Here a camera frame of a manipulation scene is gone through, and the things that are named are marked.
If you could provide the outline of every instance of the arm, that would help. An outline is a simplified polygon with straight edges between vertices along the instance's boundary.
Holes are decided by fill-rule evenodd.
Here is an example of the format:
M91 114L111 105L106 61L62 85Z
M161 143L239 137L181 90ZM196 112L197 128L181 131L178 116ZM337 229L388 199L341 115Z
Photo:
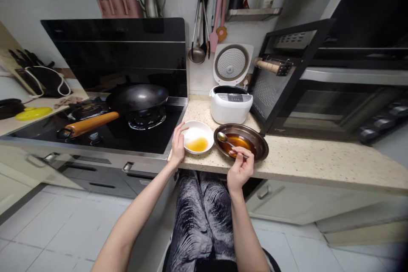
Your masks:
M150 217L164 187L184 158L184 122L175 128L172 140L172 157L162 171L134 199L115 223L103 245L92 272L125 272L137 236Z
M235 163L227 175L238 271L269 272L265 253L252 226L242 193L242 186L254 173L254 155L242 147L234 147L230 153L238 153ZM244 160L243 154L248 156L246 160Z

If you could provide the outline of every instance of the orange spatula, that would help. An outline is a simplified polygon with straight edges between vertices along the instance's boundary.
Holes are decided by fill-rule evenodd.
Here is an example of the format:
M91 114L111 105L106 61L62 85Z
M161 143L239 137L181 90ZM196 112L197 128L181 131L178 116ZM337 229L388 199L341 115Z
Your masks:
M221 24L217 29L218 35L218 42L221 43L227 38L227 28L224 26L225 22L225 2L226 0L222 0L222 11L221 11Z
M211 53L215 53L218 44L218 35L217 35L217 25L218 25L218 17L220 15L220 8L221 8L222 0L217 0L217 9L215 11L215 22L214 22L214 30L210 34L210 45L211 45Z

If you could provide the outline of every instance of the black glass stovetop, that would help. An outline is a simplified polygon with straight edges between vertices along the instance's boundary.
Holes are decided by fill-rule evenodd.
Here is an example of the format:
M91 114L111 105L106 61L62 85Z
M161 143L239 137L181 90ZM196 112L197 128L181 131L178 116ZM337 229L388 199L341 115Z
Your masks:
M163 154L180 118L183 106L166 105L166 119L148 130L134 130L129 127L125 118L118 118L74 139L58 139L57 131L73 123L67 115L69 109L60 111L10 133L9 137L43 140L48 142L67 143L72 145L94 146L107 149ZM89 136L98 132L101 140L91 141Z

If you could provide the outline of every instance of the orange liquid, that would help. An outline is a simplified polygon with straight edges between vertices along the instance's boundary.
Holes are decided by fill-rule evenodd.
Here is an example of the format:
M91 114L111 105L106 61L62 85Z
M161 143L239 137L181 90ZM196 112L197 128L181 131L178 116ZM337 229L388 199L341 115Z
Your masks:
M234 133L226 134L226 136L228 137L228 142L230 142L232 145L236 147L243 147L245 149L248 149L256 156L255 146L248 139L246 139L245 137L241 135L234 134ZM217 141L220 147L222 148L222 150L226 152L227 154L229 154L230 150L232 149L231 146L228 143L221 142L219 140ZM230 155L232 157L237 157L236 154L230 154Z
M204 137L198 137L188 143L186 143L186 148L194 152L202 152L207 149L208 141Z

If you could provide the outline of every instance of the cloth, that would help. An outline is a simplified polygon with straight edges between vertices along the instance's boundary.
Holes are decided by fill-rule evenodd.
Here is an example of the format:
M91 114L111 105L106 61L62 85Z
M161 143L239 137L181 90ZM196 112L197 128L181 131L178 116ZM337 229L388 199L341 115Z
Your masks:
M58 103L54 104L54 109L60 108L63 105L76 104L82 102L83 98L71 96L69 98L63 98Z
M181 170L179 183L166 272L237 271L227 190L216 174L203 171Z

